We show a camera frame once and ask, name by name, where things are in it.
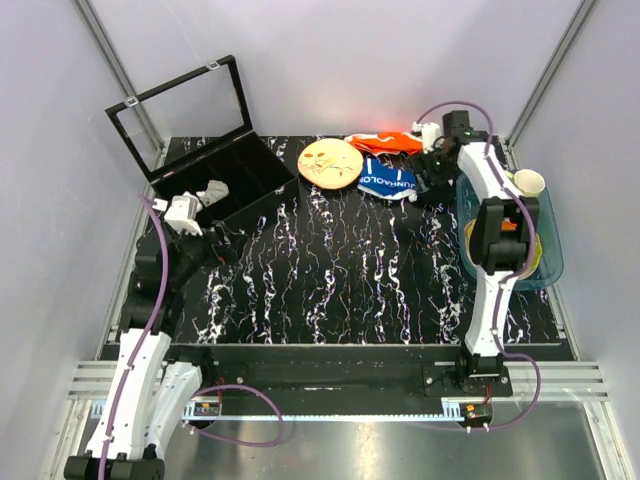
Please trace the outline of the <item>blue white underwear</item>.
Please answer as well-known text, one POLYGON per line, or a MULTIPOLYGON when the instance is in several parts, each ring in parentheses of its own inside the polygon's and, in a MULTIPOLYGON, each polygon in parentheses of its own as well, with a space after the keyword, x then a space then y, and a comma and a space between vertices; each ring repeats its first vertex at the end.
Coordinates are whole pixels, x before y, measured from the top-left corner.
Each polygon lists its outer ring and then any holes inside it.
POLYGON ((413 173, 385 166, 375 157, 365 158, 357 188, 382 200, 415 202, 418 199, 413 173))

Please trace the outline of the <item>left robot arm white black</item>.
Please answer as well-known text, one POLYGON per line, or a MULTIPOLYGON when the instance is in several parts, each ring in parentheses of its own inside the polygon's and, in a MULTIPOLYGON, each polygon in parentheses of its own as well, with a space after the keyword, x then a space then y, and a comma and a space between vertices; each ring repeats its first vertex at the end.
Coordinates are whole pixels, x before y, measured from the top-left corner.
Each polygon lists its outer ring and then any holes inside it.
POLYGON ((161 479, 165 453, 192 395, 215 386, 207 353, 169 351, 184 310, 183 286, 205 267, 229 266, 246 235, 216 225, 202 236, 169 228, 136 242, 119 321, 119 351, 100 421, 66 479, 161 479))

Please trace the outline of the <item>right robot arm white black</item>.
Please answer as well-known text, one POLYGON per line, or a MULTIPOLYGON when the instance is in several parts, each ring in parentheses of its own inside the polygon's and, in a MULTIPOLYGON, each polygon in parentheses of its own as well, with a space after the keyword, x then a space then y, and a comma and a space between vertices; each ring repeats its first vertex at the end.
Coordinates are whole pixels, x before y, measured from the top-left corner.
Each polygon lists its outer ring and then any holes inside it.
POLYGON ((441 123, 417 120, 421 141, 409 165, 419 200, 453 200, 456 183, 466 177, 479 201, 465 247, 476 270, 472 320, 453 366, 426 376, 432 391, 480 396, 510 395, 504 325, 514 286, 533 262, 539 203, 524 196, 500 165, 489 134, 475 131, 465 110, 447 113, 441 123))

